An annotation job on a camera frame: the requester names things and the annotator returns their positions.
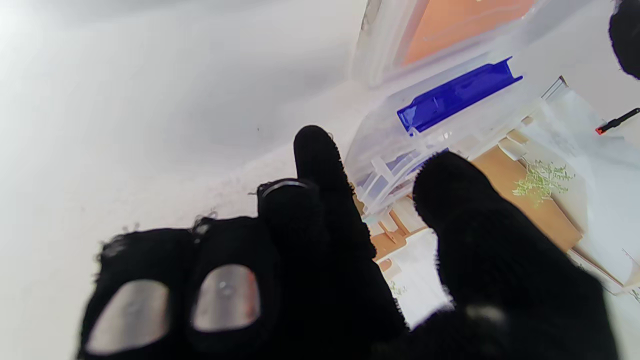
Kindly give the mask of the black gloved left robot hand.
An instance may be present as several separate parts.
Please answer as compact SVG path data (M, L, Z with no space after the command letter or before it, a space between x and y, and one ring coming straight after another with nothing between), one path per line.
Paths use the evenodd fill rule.
M621 70L640 79L640 2L617 0L609 19L610 43Z

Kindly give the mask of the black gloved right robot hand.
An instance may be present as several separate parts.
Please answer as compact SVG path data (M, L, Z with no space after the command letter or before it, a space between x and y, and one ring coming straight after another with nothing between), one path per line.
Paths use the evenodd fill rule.
M428 159L414 207L452 299L416 328L375 262L330 135L294 139L296 178L255 218L202 218L103 244L79 360L617 360L604 290L482 171Z

